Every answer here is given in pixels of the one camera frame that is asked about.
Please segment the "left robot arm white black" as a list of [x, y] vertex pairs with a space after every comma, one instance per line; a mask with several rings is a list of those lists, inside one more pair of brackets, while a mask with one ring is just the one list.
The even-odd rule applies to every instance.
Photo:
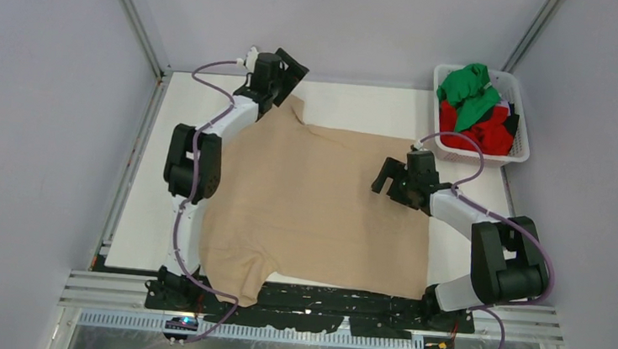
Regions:
[[[229, 92], [201, 77], [216, 66], [244, 68], [243, 84]], [[175, 214], [170, 262], [159, 268], [156, 279], [145, 284], [146, 307], [196, 311], [202, 296], [214, 292], [200, 281], [198, 248], [208, 201], [221, 181], [223, 146], [271, 108], [280, 106], [308, 74], [309, 68], [284, 49], [266, 53], [256, 47], [245, 57], [205, 64], [191, 73], [195, 82], [224, 95], [227, 104], [210, 120], [198, 125], [178, 124], [172, 131], [163, 168]]]

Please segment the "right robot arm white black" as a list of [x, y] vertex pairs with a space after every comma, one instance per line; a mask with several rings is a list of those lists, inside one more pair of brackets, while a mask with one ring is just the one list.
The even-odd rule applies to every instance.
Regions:
[[535, 222], [503, 217], [443, 182], [432, 152], [413, 149], [404, 161], [384, 160], [371, 189], [397, 204], [441, 220], [470, 242], [469, 273], [426, 287], [420, 317], [440, 330], [455, 314], [501, 304], [529, 304], [550, 291], [552, 277]]

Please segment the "beige t shirt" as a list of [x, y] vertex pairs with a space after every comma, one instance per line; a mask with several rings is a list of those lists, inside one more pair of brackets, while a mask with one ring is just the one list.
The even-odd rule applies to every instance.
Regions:
[[429, 220], [371, 189], [404, 139], [304, 122], [291, 97], [223, 146], [208, 201], [201, 267], [218, 300], [248, 307], [273, 274], [419, 299]]

